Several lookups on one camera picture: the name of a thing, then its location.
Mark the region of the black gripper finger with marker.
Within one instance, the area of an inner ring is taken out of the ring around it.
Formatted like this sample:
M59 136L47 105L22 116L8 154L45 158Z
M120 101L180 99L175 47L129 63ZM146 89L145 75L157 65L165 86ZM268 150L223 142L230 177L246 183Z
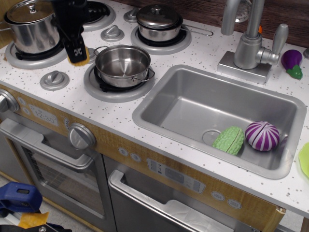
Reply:
M68 58L73 62L79 62L86 58L85 44L82 36L78 38L71 38L64 40L64 47L66 49Z

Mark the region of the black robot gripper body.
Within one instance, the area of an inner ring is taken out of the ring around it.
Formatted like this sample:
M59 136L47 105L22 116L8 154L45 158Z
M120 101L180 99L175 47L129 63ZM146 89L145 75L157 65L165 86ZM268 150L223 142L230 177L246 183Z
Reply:
M63 44L73 44L81 38L83 24L87 20L86 0L51 1L58 29Z

